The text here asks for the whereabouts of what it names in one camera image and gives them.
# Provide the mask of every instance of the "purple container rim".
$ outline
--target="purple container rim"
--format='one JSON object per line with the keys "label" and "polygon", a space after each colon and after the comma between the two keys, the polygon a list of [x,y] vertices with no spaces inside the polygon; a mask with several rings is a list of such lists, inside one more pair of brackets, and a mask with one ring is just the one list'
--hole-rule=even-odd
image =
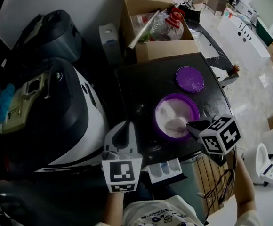
{"label": "purple container rim", "polygon": [[173,93],[173,94],[169,94],[167,96],[165,96],[164,98],[162,98],[160,100],[160,102],[157,104],[157,106],[154,109],[154,113],[153,113],[153,124],[154,124],[154,128],[155,131],[164,139],[168,140],[168,141],[186,141],[187,139],[191,138],[191,134],[188,133],[188,135],[184,136],[184,137],[180,137],[180,138],[174,138],[174,137],[169,137],[168,135],[166,135],[158,126],[157,122],[156,122],[156,117],[155,117],[155,112],[157,110],[157,108],[159,108],[159,106],[161,105],[161,103],[163,103],[166,100],[171,100],[171,99],[182,99],[184,102],[186,102],[192,111],[192,115],[193,115],[193,119],[192,120],[197,120],[199,119],[199,110],[197,108],[197,105],[195,104],[195,102],[190,99],[188,96],[185,96],[183,94],[178,94],[178,93]]}
{"label": "purple container rim", "polygon": [[[178,73],[178,71],[180,71],[182,68],[192,68],[192,69],[196,70],[196,71],[201,75],[201,77],[202,77],[202,87],[201,87],[198,91],[189,91],[189,90],[186,90],[186,89],[184,89],[184,88],[178,83],[178,81],[177,81],[177,73]],[[191,67],[191,66],[183,66],[183,67],[180,67],[180,68],[176,71],[175,79],[176,79],[176,82],[177,82],[177,84],[179,85],[179,87],[180,87],[181,89],[183,89],[184,91],[188,92],[188,93],[193,93],[193,94],[194,94],[194,93],[198,93],[198,92],[201,91],[202,88],[204,87],[204,79],[203,79],[202,74],[201,74],[197,69],[195,69],[195,68],[193,68],[193,67]]]}

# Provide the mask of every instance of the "glossy floor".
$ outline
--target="glossy floor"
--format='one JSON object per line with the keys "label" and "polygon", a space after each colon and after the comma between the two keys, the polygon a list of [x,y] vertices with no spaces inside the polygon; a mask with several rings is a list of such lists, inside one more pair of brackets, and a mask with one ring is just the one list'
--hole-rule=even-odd
{"label": "glossy floor", "polygon": [[262,142],[262,135],[269,130],[267,118],[273,113],[273,64],[244,65],[217,27],[221,16],[206,7],[200,24],[213,37],[231,63],[241,67],[239,78],[224,91],[241,127],[244,139],[239,147],[247,149]]}

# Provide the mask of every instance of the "desk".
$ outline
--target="desk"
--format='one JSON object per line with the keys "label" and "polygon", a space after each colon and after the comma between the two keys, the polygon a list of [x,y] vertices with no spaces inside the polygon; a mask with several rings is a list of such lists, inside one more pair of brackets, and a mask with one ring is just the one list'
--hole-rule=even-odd
{"label": "desk", "polygon": [[214,14],[220,11],[222,12],[221,15],[223,15],[227,3],[228,0],[208,0],[207,6],[214,11]]}
{"label": "desk", "polygon": [[[183,66],[197,69],[204,78],[204,88],[195,94],[184,92],[176,82],[176,72]],[[134,123],[138,151],[143,166],[174,158],[192,157],[201,150],[193,138],[184,142],[166,141],[153,129],[153,112],[168,94],[181,93],[197,105],[200,117],[231,114],[228,100],[217,78],[201,53],[166,57],[117,71],[117,78],[128,120]]]}

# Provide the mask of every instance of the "wooden slatted board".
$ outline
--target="wooden slatted board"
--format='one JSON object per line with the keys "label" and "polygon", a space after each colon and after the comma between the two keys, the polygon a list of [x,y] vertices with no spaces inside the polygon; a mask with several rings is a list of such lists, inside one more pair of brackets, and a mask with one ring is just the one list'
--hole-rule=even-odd
{"label": "wooden slatted board", "polygon": [[[198,184],[198,188],[200,192],[206,194],[208,191],[213,189],[215,185],[217,184],[218,180],[220,179],[220,176],[224,174],[225,170],[228,169],[227,163],[225,163],[222,167],[219,167],[215,162],[213,162],[208,156],[202,155],[202,157],[194,163],[194,169],[195,169],[195,178]],[[219,184],[216,188],[217,193],[222,191],[222,184],[225,185],[227,183],[227,180],[230,176],[230,173],[227,173],[225,177],[222,177],[222,183]],[[232,184],[230,183],[228,187],[228,192],[225,195],[225,201],[228,199],[229,194],[232,190]],[[221,193],[217,195],[217,198],[209,212],[209,215],[212,213],[218,211],[223,207],[223,204],[218,204],[218,199],[221,196]],[[213,202],[214,197],[204,200],[204,209],[206,213],[208,213],[209,207],[211,203]]]}

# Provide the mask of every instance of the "human arm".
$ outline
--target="human arm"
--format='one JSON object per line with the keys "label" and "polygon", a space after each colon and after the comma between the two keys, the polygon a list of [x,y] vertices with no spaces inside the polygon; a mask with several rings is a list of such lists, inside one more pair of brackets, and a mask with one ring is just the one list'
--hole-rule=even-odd
{"label": "human arm", "polygon": [[[234,192],[237,201],[237,218],[249,210],[256,210],[255,190],[253,182],[243,163],[242,158],[237,155],[237,164],[235,168]],[[233,168],[233,151],[226,155],[228,168]]]}
{"label": "human arm", "polygon": [[207,3],[208,0],[195,0],[193,1],[193,4],[200,4],[200,3]]}
{"label": "human arm", "polygon": [[103,223],[110,226],[123,224],[124,193],[109,193],[106,200]]}

